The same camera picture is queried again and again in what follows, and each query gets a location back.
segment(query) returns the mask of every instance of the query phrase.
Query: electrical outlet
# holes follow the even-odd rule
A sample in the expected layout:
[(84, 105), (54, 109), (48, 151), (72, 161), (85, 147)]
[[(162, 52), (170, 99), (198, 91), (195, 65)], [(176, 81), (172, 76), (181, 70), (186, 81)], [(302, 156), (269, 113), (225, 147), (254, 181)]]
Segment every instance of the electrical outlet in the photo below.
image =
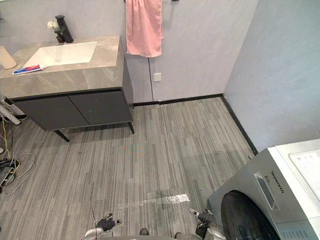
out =
[(153, 74), (153, 81), (160, 82), (161, 81), (161, 73), (154, 73)]

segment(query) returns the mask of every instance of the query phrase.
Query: bathroom sink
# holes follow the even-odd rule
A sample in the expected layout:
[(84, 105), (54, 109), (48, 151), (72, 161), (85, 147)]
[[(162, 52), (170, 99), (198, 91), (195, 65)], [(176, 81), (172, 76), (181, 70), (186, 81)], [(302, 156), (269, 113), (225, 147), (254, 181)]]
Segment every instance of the bathroom sink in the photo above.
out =
[(65, 65), (88, 63), (94, 54), (97, 41), (40, 47), (24, 67), (35, 65)]

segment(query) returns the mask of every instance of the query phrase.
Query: toothpaste tube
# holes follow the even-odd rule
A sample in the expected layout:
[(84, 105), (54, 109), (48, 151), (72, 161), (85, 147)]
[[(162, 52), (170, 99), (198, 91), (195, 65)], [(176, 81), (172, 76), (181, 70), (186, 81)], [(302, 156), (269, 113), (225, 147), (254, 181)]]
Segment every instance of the toothpaste tube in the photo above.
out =
[(28, 66), (28, 67), (25, 67), (25, 68), (17, 69), (12, 74), (13, 75), (18, 75), (18, 74), (32, 73), (32, 72), (43, 70), (46, 67), (47, 67), (46, 65)]

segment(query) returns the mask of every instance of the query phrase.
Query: white cup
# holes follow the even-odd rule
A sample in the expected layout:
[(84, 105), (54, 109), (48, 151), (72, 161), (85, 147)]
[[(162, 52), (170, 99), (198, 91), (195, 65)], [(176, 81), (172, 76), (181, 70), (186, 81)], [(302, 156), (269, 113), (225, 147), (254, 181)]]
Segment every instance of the white cup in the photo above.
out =
[(17, 62), (12, 58), (12, 56), (7, 52), (4, 46), (0, 46), (0, 64), (5, 69), (12, 69), (17, 65)]

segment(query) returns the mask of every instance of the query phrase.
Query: washer door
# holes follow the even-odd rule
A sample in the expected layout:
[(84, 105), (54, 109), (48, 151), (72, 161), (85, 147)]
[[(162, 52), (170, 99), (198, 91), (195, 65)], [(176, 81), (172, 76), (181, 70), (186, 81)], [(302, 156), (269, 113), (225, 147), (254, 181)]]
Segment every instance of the washer door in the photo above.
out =
[(240, 191), (224, 195), (221, 220), (227, 240), (280, 240), (259, 207)]

